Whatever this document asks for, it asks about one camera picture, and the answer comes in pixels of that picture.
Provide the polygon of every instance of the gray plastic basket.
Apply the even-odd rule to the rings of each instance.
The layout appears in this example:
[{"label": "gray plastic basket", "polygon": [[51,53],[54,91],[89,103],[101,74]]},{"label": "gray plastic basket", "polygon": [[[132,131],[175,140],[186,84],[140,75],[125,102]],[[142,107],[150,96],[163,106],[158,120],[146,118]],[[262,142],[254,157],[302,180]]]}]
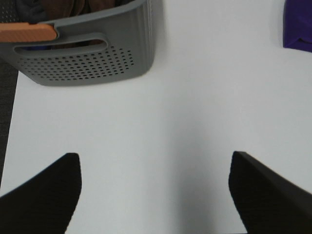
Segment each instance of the gray plastic basket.
[{"label": "gray plastic basket", "polygon": [[[0,43],[0,57],[38,84],[86,85],[138,77],[154,59],[151,0],[86,15],[47,21],[57,39],[39,43]],[[24,47],[93,39],[102,44],[27,51]]]}]

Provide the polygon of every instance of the white table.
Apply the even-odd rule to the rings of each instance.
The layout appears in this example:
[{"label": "white table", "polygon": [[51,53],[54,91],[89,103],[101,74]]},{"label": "white table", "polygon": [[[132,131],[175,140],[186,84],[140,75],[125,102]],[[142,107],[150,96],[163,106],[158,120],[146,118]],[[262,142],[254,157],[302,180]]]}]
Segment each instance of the white table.
[{"label": "white table", "polygon": [[283,4],[165,0],[140,78],[59,88],[19,74],[1,194],[77,152],[67,234],[241,233],[234,150],[312,192],[312,54],[282,48]]}]

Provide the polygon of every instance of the dark carpet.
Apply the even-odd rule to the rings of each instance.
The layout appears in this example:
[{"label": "dark carpet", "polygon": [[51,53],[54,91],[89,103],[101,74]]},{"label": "dark carpet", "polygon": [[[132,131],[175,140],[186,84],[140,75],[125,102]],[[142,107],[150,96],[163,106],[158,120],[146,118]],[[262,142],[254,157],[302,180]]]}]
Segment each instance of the dark carpet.
[{"label": "dark carpet", "polygon": [[0,59],[0,185],[17,78],[18,70]]}]

